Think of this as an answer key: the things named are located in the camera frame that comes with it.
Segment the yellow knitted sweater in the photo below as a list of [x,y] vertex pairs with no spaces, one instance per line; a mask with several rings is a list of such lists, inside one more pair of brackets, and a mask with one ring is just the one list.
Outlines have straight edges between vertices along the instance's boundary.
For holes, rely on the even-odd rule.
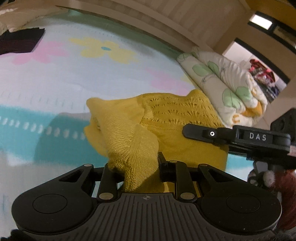
[[159,177],[158,154],[197,167],[207,163],[225,170],[227,146],[217,147],[185,138],[186,124],[210,128],[222,122],[209,99],[200,90],[186,96],[147,93],[128,99],[86,102],[90,123],[84,133],[88,142],[108,159],[108,168],[121,173],[124,192],[171,192],[171,184]]

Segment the white floral folded quilt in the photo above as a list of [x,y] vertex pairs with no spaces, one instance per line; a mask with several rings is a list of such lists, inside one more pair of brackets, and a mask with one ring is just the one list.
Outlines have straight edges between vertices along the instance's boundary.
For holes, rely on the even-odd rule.
[[253,127],[263,118],[267,99],[252,75],[237,63],[197,46],[180,54],[177,61],[227,127]]

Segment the beige wooden headboard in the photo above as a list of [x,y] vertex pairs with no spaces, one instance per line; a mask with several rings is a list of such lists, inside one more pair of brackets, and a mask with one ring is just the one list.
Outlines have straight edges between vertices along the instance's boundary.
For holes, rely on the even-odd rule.
[[55,5],[104,16],[142,30],[184,52],[212,51],[237,21],[248,19],[246,1],[55,1]]

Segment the floral pastel bed sheet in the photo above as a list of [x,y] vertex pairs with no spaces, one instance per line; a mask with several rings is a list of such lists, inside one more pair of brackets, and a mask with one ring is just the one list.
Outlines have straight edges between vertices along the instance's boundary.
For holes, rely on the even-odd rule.
[[77,11],[41,18],[33,52],[1,56],[1,236],[15,228],[11,205],[24,191],[85,163],[107,159],[86,141],[86,101],[196,88],[178,52],[113,21]]

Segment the dark striped folded garment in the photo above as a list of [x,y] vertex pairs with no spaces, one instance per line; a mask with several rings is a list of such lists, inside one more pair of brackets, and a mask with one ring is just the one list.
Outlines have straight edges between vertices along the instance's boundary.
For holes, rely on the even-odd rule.
[[30,53],[41,40],[45,29],[29,28],[16,32],[5,31],[1,35],[1,55],[8,53]]

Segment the beige pillow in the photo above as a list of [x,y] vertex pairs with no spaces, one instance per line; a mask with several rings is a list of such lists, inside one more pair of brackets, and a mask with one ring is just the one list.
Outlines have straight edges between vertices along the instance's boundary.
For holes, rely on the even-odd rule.
[[39,18],[66,13],[66,8],[52,1],[14,1],[1,5],[1,35],[20,30],[27,23]]

